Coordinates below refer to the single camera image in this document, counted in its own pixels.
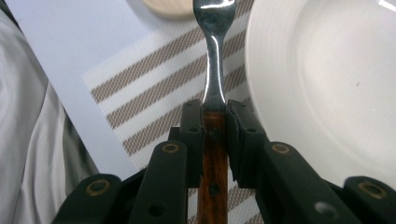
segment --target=fork handle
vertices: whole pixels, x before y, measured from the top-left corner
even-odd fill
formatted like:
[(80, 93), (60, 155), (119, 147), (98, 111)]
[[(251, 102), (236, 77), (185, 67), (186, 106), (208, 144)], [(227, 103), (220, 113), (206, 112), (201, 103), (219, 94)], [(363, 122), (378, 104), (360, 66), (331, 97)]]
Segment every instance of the fork handle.
[(199, 224), (227, 223), (228, 162), (225, 138), (226, 115), (204, 112), (204, 173), (198, 189)]

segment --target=striped placemat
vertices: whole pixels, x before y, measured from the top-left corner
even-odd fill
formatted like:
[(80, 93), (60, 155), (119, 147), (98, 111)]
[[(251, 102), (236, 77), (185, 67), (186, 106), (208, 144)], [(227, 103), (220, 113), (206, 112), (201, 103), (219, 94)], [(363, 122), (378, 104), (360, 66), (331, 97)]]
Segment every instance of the striped placemat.
[[(227, 99), (251, 107), (245, 76), (245, 34), (253, 0), (237, 1), (223, 57)], [(149, 163), (154, 147), (179, 125), (182, 104), (202, 99), (206, 43), (196, 21), (172, 22), (84, 75), (92, 97), (136, 167)], [(229, 171), (229, 223), (262, 223), (254, 190), (239, 189)], [(196, 190), (189, 192), (195, 223)]]

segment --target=fork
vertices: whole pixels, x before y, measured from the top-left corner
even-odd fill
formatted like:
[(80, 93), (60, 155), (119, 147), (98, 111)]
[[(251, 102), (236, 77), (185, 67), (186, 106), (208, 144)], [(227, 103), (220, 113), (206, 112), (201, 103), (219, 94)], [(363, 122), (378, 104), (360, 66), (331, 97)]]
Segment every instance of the fork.
[(228, 162), (222, 46), (233, 24), (235, 8), (234, 0), (193, 0), (194, 15), (207, 44), (205, 95), (201, 105), (205, 148), (203, 177), (198, 189), (198, 223), (227, 223)]

